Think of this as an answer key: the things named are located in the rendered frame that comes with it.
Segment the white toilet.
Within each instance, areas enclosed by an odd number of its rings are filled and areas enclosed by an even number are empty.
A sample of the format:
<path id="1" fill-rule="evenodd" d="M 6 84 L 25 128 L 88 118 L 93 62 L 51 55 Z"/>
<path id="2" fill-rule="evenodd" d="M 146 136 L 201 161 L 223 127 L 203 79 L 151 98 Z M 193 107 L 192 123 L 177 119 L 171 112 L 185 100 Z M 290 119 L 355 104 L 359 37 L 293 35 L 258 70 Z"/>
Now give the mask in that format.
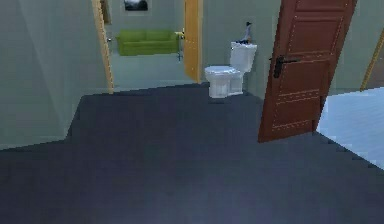
<path id="1" fill-rule="evenodd" d="M 232 42 L 228 65 L 212 65 L 204 69 L 211 98 L 226 98 L 243 93 L 244 76 L 252 70 L 257 48 L 255 44 Z"/>

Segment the yellow room door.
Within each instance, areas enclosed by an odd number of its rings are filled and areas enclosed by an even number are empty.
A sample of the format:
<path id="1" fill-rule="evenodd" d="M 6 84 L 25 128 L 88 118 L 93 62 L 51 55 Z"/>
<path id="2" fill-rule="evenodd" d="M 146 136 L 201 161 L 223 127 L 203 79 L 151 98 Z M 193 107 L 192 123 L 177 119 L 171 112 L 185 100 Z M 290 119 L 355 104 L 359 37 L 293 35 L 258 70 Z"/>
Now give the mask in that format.
<path id="1" fill-rule="evenodd" d="M 184 0 L 184 66 L 186 74 L 201 82 L 202 0 Z"/>

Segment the green sofa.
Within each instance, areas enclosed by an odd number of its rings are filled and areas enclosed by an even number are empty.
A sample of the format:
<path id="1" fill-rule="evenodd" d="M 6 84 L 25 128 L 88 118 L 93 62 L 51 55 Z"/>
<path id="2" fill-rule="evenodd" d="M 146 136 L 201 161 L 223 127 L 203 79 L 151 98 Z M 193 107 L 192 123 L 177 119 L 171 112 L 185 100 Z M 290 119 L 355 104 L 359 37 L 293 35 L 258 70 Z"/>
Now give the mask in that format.
<path id="1" fill-rule="evenodd" d="M 164 29 L 122 29 L 116 36 L 121 56 L 171 54 L 179 51 L 177 34 Z"/>

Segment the grey spray bottle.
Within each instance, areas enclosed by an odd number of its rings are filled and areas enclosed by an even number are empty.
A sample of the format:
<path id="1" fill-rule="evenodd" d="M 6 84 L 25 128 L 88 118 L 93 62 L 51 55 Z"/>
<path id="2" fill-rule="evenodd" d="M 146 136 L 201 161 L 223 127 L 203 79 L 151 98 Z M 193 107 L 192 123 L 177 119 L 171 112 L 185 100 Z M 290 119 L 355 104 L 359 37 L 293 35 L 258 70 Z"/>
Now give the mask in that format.
<path id="1" fill-rule="evenodd" d="M 238 40 L 239 44 L 249 44 L 251 42 L 251 25 L 252 23 L 247 21 L 246 22 L 246 30 L 244 37 L 240 40 Z"/>

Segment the red-brown room door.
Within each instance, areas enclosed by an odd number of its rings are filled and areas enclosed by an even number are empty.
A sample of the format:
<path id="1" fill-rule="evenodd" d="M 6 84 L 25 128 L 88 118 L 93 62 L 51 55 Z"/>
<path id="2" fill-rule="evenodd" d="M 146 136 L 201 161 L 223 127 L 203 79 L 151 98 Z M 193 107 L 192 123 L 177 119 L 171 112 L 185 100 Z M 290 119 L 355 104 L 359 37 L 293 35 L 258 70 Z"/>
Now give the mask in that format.
<path id="1" fill-rule="evenodd" d="M 281 0 L 258 141 L 314 132 L 357 0 Z M 287 63 L 272 77 L 275 60 Z"/>

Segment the dark framed picture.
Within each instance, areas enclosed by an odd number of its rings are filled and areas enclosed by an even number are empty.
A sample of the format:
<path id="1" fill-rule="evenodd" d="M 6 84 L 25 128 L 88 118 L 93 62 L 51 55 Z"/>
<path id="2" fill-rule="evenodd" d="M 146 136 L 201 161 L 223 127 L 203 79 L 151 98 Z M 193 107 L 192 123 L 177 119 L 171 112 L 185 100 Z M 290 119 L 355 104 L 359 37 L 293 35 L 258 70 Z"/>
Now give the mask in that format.
<path id="1" fill-rule="evenodd" d="M 124 0 L 126 11 L 147 11 L 148 3 L 146 0 Z"/>

